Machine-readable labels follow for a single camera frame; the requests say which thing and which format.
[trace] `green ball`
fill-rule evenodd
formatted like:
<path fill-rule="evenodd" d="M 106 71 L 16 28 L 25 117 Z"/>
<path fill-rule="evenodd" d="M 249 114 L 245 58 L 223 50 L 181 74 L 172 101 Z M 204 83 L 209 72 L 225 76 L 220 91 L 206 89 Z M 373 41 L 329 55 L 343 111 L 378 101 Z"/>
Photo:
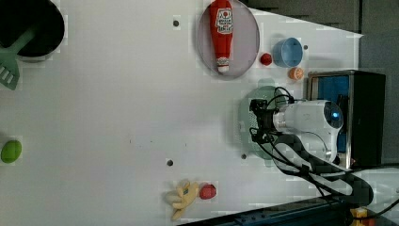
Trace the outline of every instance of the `green ball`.
<path fill-rule="evenodd" d="M 18 140 L 11 140 L 7 142 L 1 151 L 1 160 L 5 163 L 15 162 L 21 155 L 23 146 Z"/>

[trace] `white tabletop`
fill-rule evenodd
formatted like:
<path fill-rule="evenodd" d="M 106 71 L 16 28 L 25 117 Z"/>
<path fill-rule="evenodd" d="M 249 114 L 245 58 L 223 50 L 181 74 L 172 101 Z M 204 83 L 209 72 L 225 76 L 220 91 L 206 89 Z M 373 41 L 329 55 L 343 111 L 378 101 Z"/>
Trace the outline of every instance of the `white tabletop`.
<path fill-rule="evenodd" d="M 21 63 L 18 90 L 0 91 L 0 141 L 16 137 L 24 148 L 0 170 L 0 225 L 171 225 L 319 196 L 261 158 L 241 159 L 240 100 L 261 79 L 295 97 L 304 84 L 258 61 L 238 79 L 215 77 L 195 44 L 209 3 L 56 2 L 68 23 L 59 53 Z M 306 73 L 358 67 L 359 35 L 253 13 L 260 55 L 295 37 L 309 45 Z M 173 223 L 163 195 L 182 179 L 212 182 L 217 196 Z"/>

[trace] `red ketchup bottle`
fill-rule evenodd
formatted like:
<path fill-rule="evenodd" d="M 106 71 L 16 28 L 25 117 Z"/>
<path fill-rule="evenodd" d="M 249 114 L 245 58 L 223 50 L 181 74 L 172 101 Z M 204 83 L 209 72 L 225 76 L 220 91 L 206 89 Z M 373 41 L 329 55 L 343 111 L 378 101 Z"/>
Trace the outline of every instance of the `red ketchup bottle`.
<path fill-rule="evenodd" d="M 232 10 L 229 0 L 215 0 L 211 4 L 211 34 L 214 43 L 217 69 L 229 70 L 232 40 Z"/>

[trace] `white bottle cap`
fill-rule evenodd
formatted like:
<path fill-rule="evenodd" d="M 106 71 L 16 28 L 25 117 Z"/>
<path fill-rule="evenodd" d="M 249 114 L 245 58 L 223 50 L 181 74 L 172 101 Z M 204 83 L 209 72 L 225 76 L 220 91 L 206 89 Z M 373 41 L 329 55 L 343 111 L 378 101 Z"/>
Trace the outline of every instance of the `white bottle cap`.
<path fill-rule="evenodd" d="M 222 67 L 217 67 L 220 73 L 226 73 L 229 71 L 229 66 L 222 66 Z"/>

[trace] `blue cup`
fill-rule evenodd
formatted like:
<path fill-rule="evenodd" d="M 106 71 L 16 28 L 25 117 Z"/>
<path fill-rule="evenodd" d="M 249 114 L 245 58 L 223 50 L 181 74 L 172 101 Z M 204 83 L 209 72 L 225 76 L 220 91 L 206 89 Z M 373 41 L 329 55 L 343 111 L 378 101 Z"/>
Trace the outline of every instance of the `blue cup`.
<path fill-rule="evenodd" d="M 302 45 L 299 40 L 294 38 L 281 40 L 273 48 L 273 61 L 283 68 L 298 66 L 302 57 Z"/>

